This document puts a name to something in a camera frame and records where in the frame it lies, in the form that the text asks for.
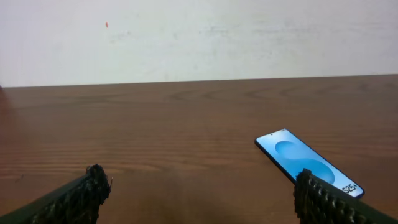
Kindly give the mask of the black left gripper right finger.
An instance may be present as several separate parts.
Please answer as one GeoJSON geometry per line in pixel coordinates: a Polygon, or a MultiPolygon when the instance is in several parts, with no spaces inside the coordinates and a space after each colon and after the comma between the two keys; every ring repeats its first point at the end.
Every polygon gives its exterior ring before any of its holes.
{"type": "Polygon", "coordinates": [[[397,224],[397,220],[363,203],[304,169],[296,177],[294,206],[300,224],[397,224]]]}

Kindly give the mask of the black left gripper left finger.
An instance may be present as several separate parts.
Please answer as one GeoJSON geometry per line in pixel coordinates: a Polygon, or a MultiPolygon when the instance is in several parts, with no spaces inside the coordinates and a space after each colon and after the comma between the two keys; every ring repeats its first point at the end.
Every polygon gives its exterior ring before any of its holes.
{"type": "Polygon", "coordinates": [[[99,164],[86,174],[17,210],[1,216],[1,223],[96,223],[111,183],[99,164]]]}

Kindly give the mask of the blue Galaxy smartphone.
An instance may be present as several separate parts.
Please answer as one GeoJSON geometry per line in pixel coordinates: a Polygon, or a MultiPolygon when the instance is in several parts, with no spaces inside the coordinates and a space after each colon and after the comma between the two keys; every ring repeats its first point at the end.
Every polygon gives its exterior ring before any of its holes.
{"type": "Polygon", "coordinates": [[[360,198],[365,193],[359,184],[287,129],[259,136],[254,142],[292,182],[296,182],[301,171],[308,169],[352,197],[360,198]]]}

